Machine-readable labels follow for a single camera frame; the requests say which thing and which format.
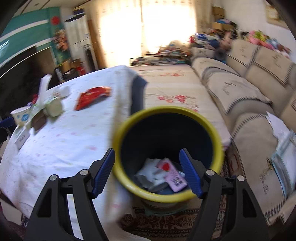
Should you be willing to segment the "white yogurt cup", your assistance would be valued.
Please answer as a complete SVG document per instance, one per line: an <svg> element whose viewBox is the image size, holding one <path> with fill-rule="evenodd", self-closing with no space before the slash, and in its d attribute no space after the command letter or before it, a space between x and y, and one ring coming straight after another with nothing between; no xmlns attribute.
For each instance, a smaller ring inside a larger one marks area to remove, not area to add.
<svg viewBox="0 0 296 241"><path fill-rule="evenodd" d="M11 112L11 116L14 118L15 124L17 126L24 126L30 117L30 107L24 106L17 108Z"/></svg>

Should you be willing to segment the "green white carton box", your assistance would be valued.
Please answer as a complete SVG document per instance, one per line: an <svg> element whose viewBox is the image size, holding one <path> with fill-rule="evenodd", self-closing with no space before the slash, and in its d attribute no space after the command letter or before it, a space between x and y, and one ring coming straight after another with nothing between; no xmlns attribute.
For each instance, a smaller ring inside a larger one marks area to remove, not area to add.
<svg viewBox="0 0 296 241"><path fill-rule="evenodd" d="M33 128L34 132L38 132L47 122L47 117L45 115L44 110L40 110L36 113L32 120L29 121L27 125L22 127L17 127L15 137L14 137L14 144L20 150L27 139L30 137L30 129Z"/></svg>

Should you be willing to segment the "clear green lidded cup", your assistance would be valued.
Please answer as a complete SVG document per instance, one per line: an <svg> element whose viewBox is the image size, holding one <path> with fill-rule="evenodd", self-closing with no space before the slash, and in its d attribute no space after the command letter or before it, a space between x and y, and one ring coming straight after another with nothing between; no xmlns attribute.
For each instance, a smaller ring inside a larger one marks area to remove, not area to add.
<svg viewBox="0 0 296 241"><path fill-rule="evenodd" d="M45 103L44 113L52 118L58 117L63 112L63 104L60 97L50 97Z"/></svg>

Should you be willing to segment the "white foam fruit net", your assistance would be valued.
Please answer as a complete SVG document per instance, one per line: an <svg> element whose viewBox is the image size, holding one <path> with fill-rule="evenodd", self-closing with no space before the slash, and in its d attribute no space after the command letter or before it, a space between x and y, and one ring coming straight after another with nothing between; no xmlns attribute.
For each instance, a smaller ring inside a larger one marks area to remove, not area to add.
<svg viewBox="0 0 296 241"><path fill-rule="evenodd" d="M45 75L43 78L41 78L40 86L39 86L39 93L38 93L38 99L37 99L37 106L40 109L44 108L44 101L46 99L46 91L48 90L49 83L52 79L51 74Z"/></svg>

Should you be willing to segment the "red snack wrapper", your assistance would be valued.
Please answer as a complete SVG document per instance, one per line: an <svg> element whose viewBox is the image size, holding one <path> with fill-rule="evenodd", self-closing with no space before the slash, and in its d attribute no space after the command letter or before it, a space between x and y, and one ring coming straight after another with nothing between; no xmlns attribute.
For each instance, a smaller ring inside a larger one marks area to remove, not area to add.
<svg viewBox="0 0 296 241"><path fill-rule="evenodd" d="M109 97L111 95L111 87L100 86L88 89L79 95L74 110L79 111L88 107L100 97Z"/></svg>

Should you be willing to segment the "pink strawberry milk carton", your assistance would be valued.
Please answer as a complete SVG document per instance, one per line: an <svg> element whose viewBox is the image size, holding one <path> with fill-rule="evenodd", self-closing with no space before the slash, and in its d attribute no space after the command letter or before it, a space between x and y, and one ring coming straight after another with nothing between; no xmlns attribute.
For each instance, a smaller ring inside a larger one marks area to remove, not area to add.
<svg viewBox="0 0 296 241"><path fill-rule="evenodd" d="M164 179L174 193L177 193L187 187L185 174L176 169L169 159L160 160L157 167L165 171Z"/></svg>

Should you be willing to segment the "white tissue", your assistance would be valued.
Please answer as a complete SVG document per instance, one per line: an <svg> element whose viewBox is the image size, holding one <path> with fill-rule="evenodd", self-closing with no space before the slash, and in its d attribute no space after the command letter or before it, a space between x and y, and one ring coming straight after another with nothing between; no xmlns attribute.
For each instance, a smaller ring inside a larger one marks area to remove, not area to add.
<svg viewBox="0 0 296 241"><path fill-rule="evenodd" d="M167 172L159 168L160 159L146 159L144 166L135 174L142 188L149 192L159 192L168 187Z"/></svg>

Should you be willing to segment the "large flat screen television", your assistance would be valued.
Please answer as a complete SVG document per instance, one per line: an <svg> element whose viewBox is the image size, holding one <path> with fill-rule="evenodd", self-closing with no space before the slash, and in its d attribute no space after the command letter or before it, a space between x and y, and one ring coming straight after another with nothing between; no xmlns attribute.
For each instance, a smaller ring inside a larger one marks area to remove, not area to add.
<svg viewBox="0 0 296 241"><path fill-rule="evenodd" d="M1 75L1 118L10 116L17 108L26 106L38 94L41 78L52 75L49 88L59 84L51 47L38 51L16 63Z"/></svg>

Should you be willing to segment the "papers and plastic folder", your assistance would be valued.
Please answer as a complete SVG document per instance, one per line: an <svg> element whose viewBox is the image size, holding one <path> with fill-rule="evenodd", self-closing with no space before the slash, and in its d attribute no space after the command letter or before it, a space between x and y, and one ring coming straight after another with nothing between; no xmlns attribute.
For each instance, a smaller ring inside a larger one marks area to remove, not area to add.
<svg viewBox="0 0 296 241"><path fill-rule="evenodd" d="M271 163L280 181L284 196L295 190L295 132L271 113L266 118L277 139L277 146L271 156Z"/></svg>

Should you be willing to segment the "beige fabric sofa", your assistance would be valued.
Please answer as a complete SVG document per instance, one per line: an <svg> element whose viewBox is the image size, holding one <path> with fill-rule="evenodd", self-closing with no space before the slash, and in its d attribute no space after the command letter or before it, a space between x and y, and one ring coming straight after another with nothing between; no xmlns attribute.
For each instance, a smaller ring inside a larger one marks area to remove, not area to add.
<svg viewBox="0 0 296 241"><path fill-rule="evenodd" d="M244 40L233 41L224 61L205 48L192 48L191 55L192 68L230 133L229 173L247 180L268 225L285 223L295 207L295 190L284 196L271 163L278 141L266 115L295 132L295 63Z"/></svg>

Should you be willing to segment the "beige floral floor mat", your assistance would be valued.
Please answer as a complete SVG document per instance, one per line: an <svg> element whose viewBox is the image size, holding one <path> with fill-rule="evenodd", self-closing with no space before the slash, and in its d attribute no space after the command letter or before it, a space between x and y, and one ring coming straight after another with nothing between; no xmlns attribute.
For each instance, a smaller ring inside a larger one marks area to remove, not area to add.
<svg viewBox="0 0 296 241"><path fill-rule="evenodd" d="M230 133L206 87L189 65L136 66L133 70L147 81L144 108L173 105L204 116L218 131L223 149L230 145Z"/></svg>

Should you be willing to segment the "pile of books and toys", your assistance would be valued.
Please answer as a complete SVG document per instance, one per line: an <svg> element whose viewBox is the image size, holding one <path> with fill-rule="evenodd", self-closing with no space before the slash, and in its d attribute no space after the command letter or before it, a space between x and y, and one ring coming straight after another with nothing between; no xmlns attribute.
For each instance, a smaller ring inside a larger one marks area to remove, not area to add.
<svg viewBox="0 0 296 241"><path fill-rule="evenodd" d="M160 47L156 53L146 52L141 57L130 58L129 63L130 66L186 64L191 54L189 46L188 43L174 40Z"/></svg>

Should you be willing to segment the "pile of plush toys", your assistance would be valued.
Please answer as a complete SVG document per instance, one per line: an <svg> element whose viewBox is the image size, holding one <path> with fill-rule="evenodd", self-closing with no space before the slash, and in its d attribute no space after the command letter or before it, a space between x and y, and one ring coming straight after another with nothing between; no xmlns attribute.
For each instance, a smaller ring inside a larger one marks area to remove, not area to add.
<svg viewBox="0 0 296 241"><path fill-rule="evenodd" d="M286 58L290 58L291 50L288 47L280 44L277 39L265 35L261 30L240 32L238 25L227 19L219 19L212 22L212 30L222 34L219 45L222 49L229 51L235 39L241 39L251 44L265 47L272 51L282 54Z"/></svg>

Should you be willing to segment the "framed flower painting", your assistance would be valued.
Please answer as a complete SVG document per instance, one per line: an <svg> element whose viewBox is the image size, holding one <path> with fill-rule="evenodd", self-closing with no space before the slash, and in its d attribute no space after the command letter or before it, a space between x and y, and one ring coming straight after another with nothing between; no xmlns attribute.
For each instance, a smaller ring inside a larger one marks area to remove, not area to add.
<svg viewBox="0 0 296 241"><path fill-rule="evenodd" d="M288 29L287 24L280 16L278 11L268 2L264 1L265 4L265 12L266 12L266 21L269 24L276 25L285 29Z"/></svg>

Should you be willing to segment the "artificial flower wall decoration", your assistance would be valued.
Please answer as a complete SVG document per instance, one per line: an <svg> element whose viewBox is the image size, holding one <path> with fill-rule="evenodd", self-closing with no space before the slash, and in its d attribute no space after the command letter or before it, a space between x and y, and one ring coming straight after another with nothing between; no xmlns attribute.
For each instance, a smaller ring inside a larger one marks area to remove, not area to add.
<svg viewBox="0 0 296 241"><path fill-rule="evenodd" d="M53 36L53 42L56 45L56 49L62 52L68 50L68 43L64 29L58 30Z"/></svg>

